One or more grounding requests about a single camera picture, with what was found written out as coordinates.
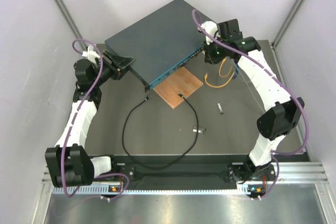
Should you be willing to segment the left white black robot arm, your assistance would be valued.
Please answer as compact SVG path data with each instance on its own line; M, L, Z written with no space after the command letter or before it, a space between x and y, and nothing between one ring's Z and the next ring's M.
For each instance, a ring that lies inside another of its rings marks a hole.
M85 151L85 142L101 102L100 86L109 79L120 80L135 58L107 50L100 57L91 49L82 56L73 66L77 81L69 120L55 147L45 152L50 178L56 188L88 186L101 175L114 180L119 174L112 156L90 157Z

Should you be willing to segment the silver SFP module on table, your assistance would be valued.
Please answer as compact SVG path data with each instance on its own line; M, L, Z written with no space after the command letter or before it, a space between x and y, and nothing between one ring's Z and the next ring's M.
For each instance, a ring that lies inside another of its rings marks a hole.
M199 128L197 128L197 127L193 127L193 132L197 132L198 134L205 134L205 132L206 132L206 128L203 128L203 127L199 127Z

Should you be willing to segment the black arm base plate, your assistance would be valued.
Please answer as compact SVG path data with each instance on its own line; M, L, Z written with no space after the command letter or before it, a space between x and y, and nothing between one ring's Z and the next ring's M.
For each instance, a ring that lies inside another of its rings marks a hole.
M132 181L144 177L215 177L226 182L270 181L276 166L271 162L255 168L247 155L112 155L114 172L122 172Z

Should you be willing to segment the wooden board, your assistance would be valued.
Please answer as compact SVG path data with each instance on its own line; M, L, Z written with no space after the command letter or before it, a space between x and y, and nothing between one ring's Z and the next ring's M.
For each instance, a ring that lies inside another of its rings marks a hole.
M188 98L197 91L203 82L188 71L185 67L174 72L154 87L154 91L172 108L175 109L184 100L179 96Z

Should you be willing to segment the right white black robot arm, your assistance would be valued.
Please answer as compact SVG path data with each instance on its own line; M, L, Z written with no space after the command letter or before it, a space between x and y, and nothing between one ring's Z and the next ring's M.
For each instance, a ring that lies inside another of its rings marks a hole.
M295 102L289 92L276 81L274 74L254 37L243 37L236 19L215 23L206 21L201 27L209 34L204 45L205 62L217 64L226 58L235 62L259 94L265 113L258 118L259 135L241 169L233 172L240 183L256 180L271 162L271 154L296 127L304 107L302 98Z

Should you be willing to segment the dark blue network switch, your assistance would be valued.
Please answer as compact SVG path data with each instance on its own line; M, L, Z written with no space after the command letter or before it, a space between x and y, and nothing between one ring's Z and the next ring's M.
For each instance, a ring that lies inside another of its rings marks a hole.
M205 45L185 0L173 0L105 40L109 52L133 57L130 71L149 91L183 67Z

